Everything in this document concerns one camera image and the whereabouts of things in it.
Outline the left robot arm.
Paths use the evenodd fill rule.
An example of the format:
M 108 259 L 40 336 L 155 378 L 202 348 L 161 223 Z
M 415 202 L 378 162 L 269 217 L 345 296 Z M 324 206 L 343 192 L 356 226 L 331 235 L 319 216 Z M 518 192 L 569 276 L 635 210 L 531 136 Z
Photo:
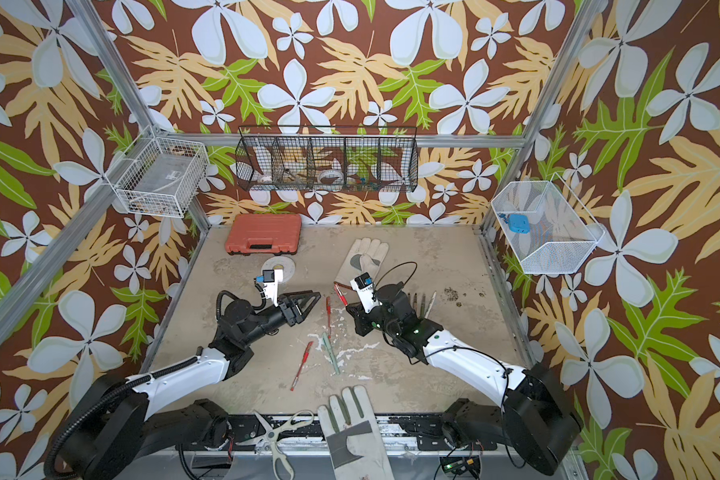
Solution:
M 207 346 L 159 370 L 127 378 L 107 374 L 91 385 L 50 442 L 45 477 L 113 479 L 134 460 L 168 447 L 223 446 L 225 409 L 208 399 L 177 410 L 171 404 L 239 374 L 254 355 L 254 342 L 304 322 L 320 298 L 307 290 L 253 306 L 220 291 L 216 332 Z

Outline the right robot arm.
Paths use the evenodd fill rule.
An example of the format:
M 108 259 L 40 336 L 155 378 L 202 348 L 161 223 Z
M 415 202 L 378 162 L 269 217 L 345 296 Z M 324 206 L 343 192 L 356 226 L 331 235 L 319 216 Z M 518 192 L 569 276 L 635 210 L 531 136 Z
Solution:
M 418 316 L 400 285 L 365 289 L 346 311 L 358 335 L 378 331 L 412 363 L 441 369 L 489 399 L 480 405 L 460 398 L 442 414 L 442 436 L 450 447 L 505 445 L 517 467 L 548 476 L 558 470 L 582 421 L 549 369 L 510 364 L 467 345 Z

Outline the brown capped white marker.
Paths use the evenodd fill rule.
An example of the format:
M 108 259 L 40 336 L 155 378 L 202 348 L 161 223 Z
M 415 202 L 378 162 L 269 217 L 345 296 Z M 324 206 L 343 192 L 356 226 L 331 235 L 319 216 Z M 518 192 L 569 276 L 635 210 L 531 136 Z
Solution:
M 432 296 L 431 296 L 431 299 L 430 299 L 430 301 L 429 301 L 429 303 L 428 303 L 428 305 L 427 305 L 427 308 L 426 308 L 426 310 L 425 310 L 425 315 L 424 315 L 425 318 L 429 318 L 429 316 L 430 316 L 430 314 L 431 314 L 431 312 L 432 312 L 434 303 L 435 303 L 435 301 L 436 301 L 436 298 L 437 298 L 437 292 L 433 292 L 433 294 L 432 294 Z

